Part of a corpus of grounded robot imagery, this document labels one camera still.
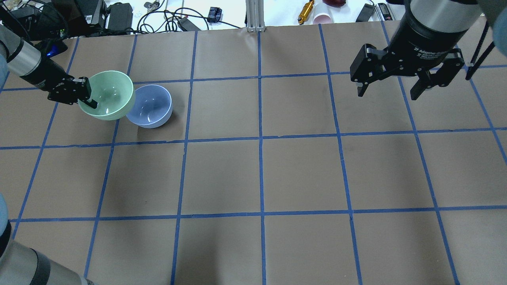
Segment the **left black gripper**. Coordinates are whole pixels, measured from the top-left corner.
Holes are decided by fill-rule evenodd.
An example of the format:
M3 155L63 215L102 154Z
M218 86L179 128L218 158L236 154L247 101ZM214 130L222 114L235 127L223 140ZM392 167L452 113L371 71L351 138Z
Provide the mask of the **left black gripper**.
M84 102L89 108L96 109L98 102L92 99L92 88L87 77L75 78L52 59L43 58L29 74L20 76L31 85L48 92L51 101L72 105Z

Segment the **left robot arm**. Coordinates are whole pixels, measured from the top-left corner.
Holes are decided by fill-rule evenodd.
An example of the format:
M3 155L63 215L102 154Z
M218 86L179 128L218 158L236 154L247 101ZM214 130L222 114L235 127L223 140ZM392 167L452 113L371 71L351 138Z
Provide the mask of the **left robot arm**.
M48 92L48 99L72 105L82 102L95 109L87 77L75 78L33 44L7 27L1 27L1 71L18 75L24 81ZM13 238L8 206L1 197L2 285L92 285L93 281L51 260L40 251Z

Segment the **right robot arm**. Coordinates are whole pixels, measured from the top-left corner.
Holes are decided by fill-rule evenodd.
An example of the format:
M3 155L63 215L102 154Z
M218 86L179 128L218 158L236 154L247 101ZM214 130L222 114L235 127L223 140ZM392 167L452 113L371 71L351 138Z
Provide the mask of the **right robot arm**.
M417 76L411 99L430 88L445 87L465 65L458 41L481 14L493 42L467 73L469 80L493 48L506 54L505 0L406 0L398 29L383 50L364 44L350 65L350 80L362 97L369 85L390 76Z

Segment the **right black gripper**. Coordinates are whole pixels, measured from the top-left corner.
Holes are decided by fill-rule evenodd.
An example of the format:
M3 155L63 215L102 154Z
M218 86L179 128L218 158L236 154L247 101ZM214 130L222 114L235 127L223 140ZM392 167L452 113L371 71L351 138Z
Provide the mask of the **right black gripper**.
M407 11L381 59L371 44L362 45L357 52L350 65L350 81L356 83L357 95L364 96L372 77L383 80L388 76L417 75L418 81L410 90L412 100L427 89L448 86L464 66L462 51L454 47L467 30L452 33L435 30ZM435 73L429 71L440 64Z

